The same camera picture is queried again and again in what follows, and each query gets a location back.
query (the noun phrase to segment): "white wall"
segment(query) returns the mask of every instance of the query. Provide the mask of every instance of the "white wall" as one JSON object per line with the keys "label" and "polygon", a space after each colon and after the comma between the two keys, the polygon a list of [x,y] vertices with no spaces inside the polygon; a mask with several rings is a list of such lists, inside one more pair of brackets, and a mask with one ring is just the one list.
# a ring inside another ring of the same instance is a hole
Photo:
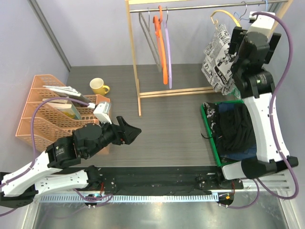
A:
{"label": "white wall", "polygon": [[[38,0],[63,51],[72,66],[132,64],[130,39],[124,0]],[[199,6],[236,3],[236,0],[196,0],[163,3],[163,7]],[[157,8],[158,4],[132,6],[132,9]],[[232,14],[243,14],[245,7],[222,8]],[[264,10],[265,5],[248,6],[251,10]],[[173,63],[201,63],[203,49],[214,34],[210,15],[215,9],[170,11],[168,29]],[[151,29],[154,30],[151,12]],[[144,14],[148,22],[148,13]],[[215,18],[227,25],[233,21],[225,14]],[[141,30],[138,14],[132,15],[134,42],[138,64],[154,64],[152,54]]]}
{"label": "white wall", "polygon": [[[63,82],[68,71],[26,0],[0,0],[0,171],[12,172],[32,160],[32,148],[15,137],[35,74]],[[0,228],[19,229],[26,208],[0,218]],[[0,207],[0,214],[8,208]]]}
{"label": "white wall", "polygon": [[[294,171],[299,181],[300,194],[293,203],[297,203],[298,212],[301,213],[299,215],[300,219],[304,218],[305,212],[305,197],[303,195],[305,192],[305,25],[301,20],[304,17],[304,11],[304,2],[302,0],[295,0],[283,17],[293,37],[294,56],[288,76],[282,84],[276,99],[283,138],[290,151],[290,155],[297,156],[299,159],[299,166]],[[278,26],[276,32],[280,32],[282,38],[267,69],[269,69],[276,82],[278,82],[286,66],[289,49],[284,30]]]}

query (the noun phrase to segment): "green basket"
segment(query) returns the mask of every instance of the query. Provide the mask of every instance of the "green basket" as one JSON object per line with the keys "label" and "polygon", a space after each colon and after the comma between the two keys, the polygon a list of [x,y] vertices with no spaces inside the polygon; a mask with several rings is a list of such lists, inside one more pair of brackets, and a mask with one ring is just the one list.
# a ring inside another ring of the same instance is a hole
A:
{"label": "green basket", "polygon": [[[225,102],[217,102],[215,104],[219,104],[219,103],[235,103],[235,104],[243,104],[244,102],[242,100],[232,100],[232,101],[225,101]],[[212,145],[212,151],[213,151],[213,154],[214,154],[214,157],[215,157],[215,161],[216,161],[216,164],[218,167],[222,167],[222,166],[225,166],[225,165],[228,165],[228,164],[232,164],[234,162],[226,162],[226,163],[221,163],[221,160],[219,158],[219,155],[218,155],[218,152],[217,152],[217,149],[216,149],[216,145],[215,145],[215,141],[214,139],[212,138],[212,131],[209,127],[209,124],[208,124],[208,119],[206,117],[206,114],[205,114],[205,111],[204,111],[204,107],[203,107],[203,104],[201,105],[201,115],[202,115],[202,119],[203,119],[203,122],[204,122],[204,125],[205,125],[205,128],[206,128],[206,131],[207,131],[207,134],[208,134],[208,138],[210,140],[210,143]]]}

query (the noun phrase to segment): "yellow hanger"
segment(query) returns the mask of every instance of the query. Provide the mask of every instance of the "yellow hanger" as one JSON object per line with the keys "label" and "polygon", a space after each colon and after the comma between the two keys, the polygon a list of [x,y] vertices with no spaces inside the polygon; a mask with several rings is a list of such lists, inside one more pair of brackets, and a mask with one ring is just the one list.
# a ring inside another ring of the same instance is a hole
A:
{"label": "yellow hanger", "polygon": [[217,12],[221,12],[221,13],[225,13],[226,15],[228,15],[230,18],[232,18],[232,20],[235,22],[236,26],[241,27],[238,20],[232,15],[230,14],[228,11],[225,10],[215,10],[212,14],[211,14],[211,20],[213,22],[213,24],[216,26],[216,29],[218,27],[218,20],[213,20],[213,16],[214,14],[216,14]]}

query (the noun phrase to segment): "yellow mug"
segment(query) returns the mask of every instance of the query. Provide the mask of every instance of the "yellow mug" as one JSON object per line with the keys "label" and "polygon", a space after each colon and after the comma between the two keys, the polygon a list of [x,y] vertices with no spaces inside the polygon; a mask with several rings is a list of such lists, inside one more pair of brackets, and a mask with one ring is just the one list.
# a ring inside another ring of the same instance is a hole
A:
{"label": "yellow mug", "polygon": [[106,95],[110,91],[110,87],[104,85],[104,80],[94,78],[90,81],[90,88],[95,94]]}

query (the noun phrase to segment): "black cable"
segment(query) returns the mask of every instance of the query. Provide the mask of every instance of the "black cable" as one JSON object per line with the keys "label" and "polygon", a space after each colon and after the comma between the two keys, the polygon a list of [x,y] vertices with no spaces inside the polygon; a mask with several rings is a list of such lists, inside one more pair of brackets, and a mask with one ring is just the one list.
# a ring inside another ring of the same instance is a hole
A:
{"label": "black cable", "polygon": [[200,133],[201,134],[201,136],[203,137],[203,138],[205,138],[205,139],[211,139],[211,138],[213,138],[212,136],[211,137],[205,137],[202,133]]}

